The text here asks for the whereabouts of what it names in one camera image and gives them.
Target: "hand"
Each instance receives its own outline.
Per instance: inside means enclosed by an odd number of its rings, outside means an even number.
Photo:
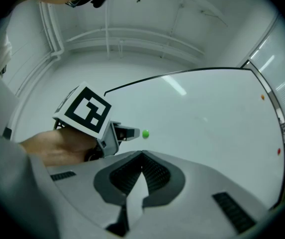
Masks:
[[[39,155],[45,166],[82,163],[96,144],[95,138],[72,127],[42,132],[20,143],[28,154]]]

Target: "black vent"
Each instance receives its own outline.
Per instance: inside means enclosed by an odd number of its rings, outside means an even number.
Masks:
[[[68,171],[65,173],[57,173],[57,174],[52,174],[51,178],[53,181],[59,181],[59,180],[63,180],[72,176],[75,176],[76,173],[74,173],[73,171]]]
[[[144,162],[142,172],[146,178],[149,194],[164,187],[170,180],[170,172],[163,165],[157,163],[147,155],[143,155]]]
[[[110,181],[128,196],[141,172],[146,178],[149,194],[161,189],[170,180],[166,167],[142,153],[111,172]]]
[[[255,225],[253,219],[226,192],[215,194],[212,197],[238,233],[242,233]]]

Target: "small green ball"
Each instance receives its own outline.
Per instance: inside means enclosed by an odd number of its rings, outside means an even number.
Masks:
[[[148,138],[149,137],[149,131],[148,130],[143,130],[142,131],[142,137],[143,138]]]

